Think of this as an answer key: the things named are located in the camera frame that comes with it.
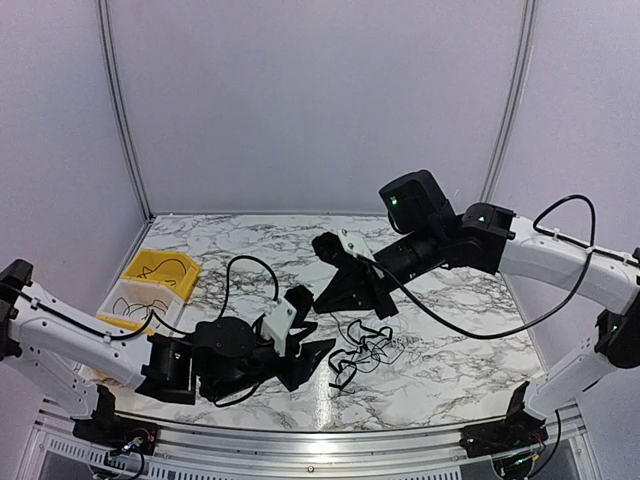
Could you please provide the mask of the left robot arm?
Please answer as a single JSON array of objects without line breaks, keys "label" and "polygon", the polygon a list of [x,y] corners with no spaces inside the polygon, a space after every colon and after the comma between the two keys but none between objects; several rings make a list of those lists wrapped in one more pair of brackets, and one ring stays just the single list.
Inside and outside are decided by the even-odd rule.
[{"label": "left robot arm", "polygon": [[186,334],[149,334],[150,314],[134,331],[119,330],[57,300],[17,259],[1,273],[1,358],[86,420],[106,445],[125,438],[126,423],[110,409],[109,392],[83,386],[71,363],[116,380],[135,393],[169,404],[203,398],[218,408],[241,403],[266,381],[295,391],[315,373],[335,339],[309,341],[318,325],[307,320],[311,292],[297,286],[249,322],[233,316],[200,321]]}]

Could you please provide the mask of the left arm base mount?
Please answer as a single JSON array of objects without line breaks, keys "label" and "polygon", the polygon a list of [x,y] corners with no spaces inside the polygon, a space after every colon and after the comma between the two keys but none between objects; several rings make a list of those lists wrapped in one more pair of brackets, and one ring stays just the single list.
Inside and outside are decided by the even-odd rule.
[{"label": "left arm base mount", "polygon": [[115,396],[103,385],[97,385],[97,404],[88,419],[72,418],[73,435],[81,440],[109,447],[112,450],[123,448],[140,438],[137,449],[143,455],[152,455],[155,451],[159,426],[152,422],[122,417],[115,413]]}]

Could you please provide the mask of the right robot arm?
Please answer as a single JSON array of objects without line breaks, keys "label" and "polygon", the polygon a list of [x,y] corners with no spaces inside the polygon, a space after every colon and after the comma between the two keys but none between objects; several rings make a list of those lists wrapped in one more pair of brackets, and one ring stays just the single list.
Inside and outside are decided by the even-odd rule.
[{"label": "right robot arm", "polygon": [[596,331],[547,373],[513,393],[495,438],[515,448],[566,401],[617,370],[639,365],[639,257],[543,228],[538,220],[489,203],[456,214],[426,170],[405,174],[379,192],[399,239],[378,252],[346,232],[313,240],[335,276],[316,300],[318,313],[397,313],[391,294],[439,267],[536,280],[601,307]]}]

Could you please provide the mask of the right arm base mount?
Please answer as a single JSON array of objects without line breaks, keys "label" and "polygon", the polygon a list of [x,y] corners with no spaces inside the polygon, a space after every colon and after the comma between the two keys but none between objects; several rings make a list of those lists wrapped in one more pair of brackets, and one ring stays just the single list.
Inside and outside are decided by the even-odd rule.
[{"label": "right arm base mount", "polygon": [[501,420],[463,427],[459,445],[468,458],[494,455],[539,444],[548,439],[546,421],[525,412],[525,381],[512,393],[505,417]]}]

